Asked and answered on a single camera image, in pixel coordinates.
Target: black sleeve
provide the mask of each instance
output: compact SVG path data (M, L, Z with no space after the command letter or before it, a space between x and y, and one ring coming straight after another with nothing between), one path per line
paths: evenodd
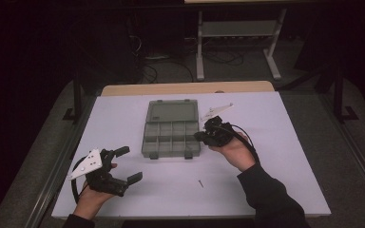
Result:
M71 214L63 228L94 228L94 222Z
M238 175L248 204L256 209L256 227L310 227L301 206L259 164Z

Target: wire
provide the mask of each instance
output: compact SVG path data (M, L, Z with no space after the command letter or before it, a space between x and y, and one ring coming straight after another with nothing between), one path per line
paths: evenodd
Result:
M246 139L244 139L239 133L237 133L236 131L231 132L230 130L228 130L224 127L221 127L221 126L217 126L217 125L212 125L212 127L223 130L223 131L233 135L234 137L236 137L238 140L240 140L245 145L245 147L247 147L247 149L250 151L251 155L254 157L254 160L256 161L256 163L260 163L259 156L257 154L257 150L254 147L254 145L252 145L251 139L248 137L248 134L244 130L243 131L247 135L247 137L250 140L251 144Z
M154 71L154 75L148 74L148 73L144 70L144 67L148 67L148 68L152 69L152 70ZM148 81L150 84L158 83L158 81L157 81L158 71L156 70L156 68L154 68L154 67L152 67L152 66L149 66L149 65L144 65L144 66L143 66L143 75L144 75L144 78L145 78L145 79L147 79L147 81Z
M194 41L194 42L192 42L192 44L188 46L187 42L189 42L191 40ZM188 54L194 53L197 50L197 46L198 46L197 37L184 38L184 51L183 51L182 54L188 55Z
M169 55L159 55L159 56L146 56L144 57L146 60L163 60L163 59L169 59Z
M81 193L79 193L78 198L80 198L80 197L81 197L81 195L82 195L83 191L85 191L85 189L87 188L87 186L88 186L88 184L86 183L86 185L85 185L85 187L83 187L83 189L82 189Z
M75 166L73 166L73 169L72 171L75 171L75 169L78 167L78 165L85 159L86 157L82 157L80 160L78 160L76 163L75 163ZM75 202L78 203L79 201L79 197L80 197L80 194L82 194L83 190L85 190L85 188L82 190L82 192L79 194L78 193L78 186L76 185L76 179L73 179L70 183L71 187L72 187L72 194L73 194L73 197L75 198Z
M192 74L191 69L189 69L188 66L186 66L185 64L182 64L182 63L179 63L179 62L174 62L174 61L167 61L167 62L159 61L159 62L147 64L147 66L149 66L149 65L158 65L158 64L175 64L175 65L182 66L188 71L189 76L191 78L191 83L194 82L194 75Z
M210 61L212 61L212 62L215 62L215 63L218 63L218 64L226 64L226 65L229 65L229 66L240 66L240 65L242 65L243 63L244 63L244 56L245 56L245 54L251 49L251 48L253 48L253 47L255 47L255 46L257 46L257 45L259 45L261 42L262 42L263 40L262 39L258 39L258 41L255 43L255 44L253 44L252 46L250 46L250 47L247 47L248 49L246 50L246 51L244 51L243 53L239 53L239 52L234 52L234 51L225 51L225 53L227 53L227 54L230 54L232 57L231 57L231 59L223 59L223 58L221 58L220 56L218 56L218 54L212 54L211 52L209 52L209 51L204 51L203 53L202 53L202 55L206 58L206 59L208 59L208 60L210 60ZM222 40L222 43L221 43L222 45L224 45L224 47L225 48L232 48L231 47L231 45L229 45L228 44L228 42L227 41L224 41L224 40Z
M250 141L251 145L252 145L252 146L254 146L253 142L251 141L250 136L247 134L247 132L245 132L245 130L244 130L244 129L242 129L241 127L239 127L239 126L237 126L237 125L234 125L234 124L231 124L231 125L232 125L232 126L234 126L234 127L236 127L236 128L238 128L238 129L240 129L242 132L244 132L245 136L247 136L247 138L248 138L248 140Z
M142 40L141 38L139 38L138 36L136 35L129 35L129 38L133 38L133 39L137 39L139 41L139 45L138 47L136 47L136 50L132 51L132 54L135 55L136 57L138 57L139 55L139 50L141 49L142 47Z

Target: metal frame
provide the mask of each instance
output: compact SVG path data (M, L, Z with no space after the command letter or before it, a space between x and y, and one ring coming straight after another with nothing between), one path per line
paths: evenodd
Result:
M71 163L70 158L76 150L80 139L82 138L88 117L95 102L96 97L88 97L86 99L80 118L76 123L74 123L69 137L61 149L61 153L53 165L52 171L49 174L43 189L40 191L38 199L34 204L34 208L29 215L25 227L29 228L39 226L41 219L49 207L50 202L54 200L58 189L60 186L62 186L64 178L67 175L67 170Z
M343 123L341 120L339 120L335 113L330 111L332 104L330 103L327 96L321 95L320 100L323 103L324 107L327 109L327 113L330 114L330 118L332 119L332 122L334 123L338 132L340 132L343 140L348 144L348 146L352 152L352 155L355 159L357 168L359 169L360 175L365 180L365 157L363 155L363 152L357 146L357 143L355 142L351 133L349 132L348 128L346 127L346 124Z
M202 37L218 37L218 36L271 36L272 43L263 53L266 62L271 70L275 80L280 80L281 76L275 63L273 54L286 15L286 9L282 9L278 20L274 21L248 21L248 22L203 22L202 11L199 12L198 19L198 50L197 50L197 80L204 80L203 59L202 59Z

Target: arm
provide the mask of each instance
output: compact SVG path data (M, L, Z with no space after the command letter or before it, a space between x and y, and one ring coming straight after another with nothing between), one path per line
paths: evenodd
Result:
M256 209L257 227L310 227L301 206L287 195L286 188L280 181L271 178L258 163L255 163L242 142L234 138L223 147L209 148L223 154L242 172L238 178L248 204Z

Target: black cable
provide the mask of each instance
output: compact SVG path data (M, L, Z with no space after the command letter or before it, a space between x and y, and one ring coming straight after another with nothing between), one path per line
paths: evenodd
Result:
M194 82L194 75L192 74L191 69L189 69L188 66L186 66L186 65L184 65L182 63L174 62L174 61L162 62L161 60L159 60L159 61L156 61L154 63L147 64L147 65L156 65L156 64L175 64L175 65L180 65L180 66L184 67L188 71L189 76L191 77L191 83Z
M75 171L75 169L78 167L78 165L85 159L86 157L82 157L80 160L78 160L75 164L75 166L73 166L73 171ZM72 187L72 194L73 194L73 197L75 198L75 202L78 203L79 201L79 197L80 197L80 194L78 193L78 186L76 185L76 179L73 179L70 183L71 187Z
M85 189L87 188L87 186L88 186L88 184L86 184L85 187L83 187L81 193L79 193L79 195L78 195L78 199L81 197L83 191L85 191Z
M254 147L253 141L251 141L250 136L247 134L247 132L245 132L245 130L244 130L244 129L242 129L241 127L239 127L239 126L237 126L237 125L234 125L234 124L231 124L231 125L232 125L232 126L234 126L234 127L236 127L236 128L238 128L238 129L240 129L242 132L244 132L245 136L247 136L247 138L248 138L248 140L250 141L251 145Z
M246 139L244 139L239 133L237 133L236 131L233 132L233 135L239 139L242 143L244 143L244 145L248 148L248 150L250 151L250 153L253 155L254 160L256 161L256 163L260 163L259 161L259 156L257 153L256 148L250 144Z
M225 51L226 53L228 53L228 54L230 54L232 56L232 58L231 59L228 59L228 60L222 59L221 57L217 56L217 54L212 55L208 51L204 51L202 53L202 55L206 59L208 59L208 60L210 60L212 62L218 63L218 64L226 64L226 65L229 65L229 66L240 66L240 65L242 65L244 63L244 55L249 51L249 49L251 49L251 48L259 45L262 41L263 41L262 39L258 39L258 41L255 44L253 44L252 46L248 47L248 49L246 51L244 51L243 53L237 52L237 56L235 56L235 52L233 52L233 51ZM224 42L222 44L225 45L226 48L231 48L227 42ZM240 58L240 61L238 63L235 63L235 64L232 63L232 62L238 60L239 58Z
M154 71L154 75L148 74L146 71L144 71L144 67L148 67L148 68L152 69ZM149 65L144 65L143 66L143 75L150 84L158 83L158 81L157 81L158 71L156 70L155 67L149 66Z

